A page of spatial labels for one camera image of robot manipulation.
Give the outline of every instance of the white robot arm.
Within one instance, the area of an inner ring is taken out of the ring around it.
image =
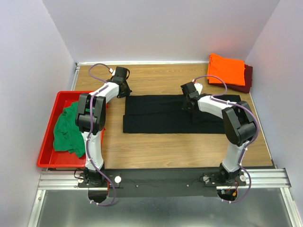
[[[188,111],[198,109],[223,119],[229,146],[225,159],[220,164],[218,178],[220,183],[224,184],[233,181],[239,175],[246,146],[257,132],[257,122],[244,110],[251,112],[247,102],[233,103],[217,99],[214,101],[212,96],[200,94],[201,86],[193,82],[181,86],[186,97],[182,108]]]
[[[101,132],[105,125],[106,118],[106,104],[114,97],[122,98],[128,96],[131,90],[126,82],[128,69],[117,67],[112,73],[112,78],[107,80],[101,88],[89,94],[83,93],[79,97],[79,104],[76,114],[76,125],[82,133],[85,143],[87,142],[88,134],[90,132],[90,108],[93,109],[93,130],[88,141],[88,146],[85,146],[86,164],[85,168],[95,171],[93,163],[97,169],[104,168],[104,161],[101,154]],[[92,106],[90,106],[90,99],[93,97]]]

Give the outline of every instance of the white wall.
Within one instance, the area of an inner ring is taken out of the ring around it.
[[[76,62],[245,59],[279,0],[43,0]]]
[[[281,0],[246,63],[252,96],[274,162],[286,167],[303,217],[303,2]]]
[[[41,0],[1,2],[0,19],[0,226],[22,227],[51,108],[70,87],[74,63]]]

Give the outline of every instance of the wooden table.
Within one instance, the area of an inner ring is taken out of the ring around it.
[[[207,64],[191,65],[126,65],[131,71],[127,80],[131,95],[182,94],[180,86],[207,72]],[[102,82],[88,75],[90,66],[81,66],[75,90],[96,90]],[[103,79],[111,77],[107,69],[97,66],[91,71]],[[203,92],[216,94],[223,88],[210,86],[206,79]],[[227,94],[240,95],[255,109],[249,94],[228,90]],[[106,168],[160,168],[160,167],[211,167],[223,161],[228,140],[224,134],[127,134],[123,133],[125,98],[113,98],[107,109],[106,131],[102,156]],[[271,166],[272,161],[260,132],[249,146],[243,160],[244,166]]]

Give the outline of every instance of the black fabric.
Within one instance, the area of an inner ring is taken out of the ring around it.
[[[240,96],[218,97],[231,102]],[[181,109],[183,95],[128,96],[123,116],[124,133],[216,133],[223,134],[223,121],[210,113]]]

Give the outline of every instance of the orange towel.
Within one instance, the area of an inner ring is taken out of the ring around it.
[[[222,58],[214,53],[209,56],[207,74],[220,77],[227,84],[245,86],[244,70],[244,61]],[[216,78],[207,77],[207,79],[209,83],[221,84]]]

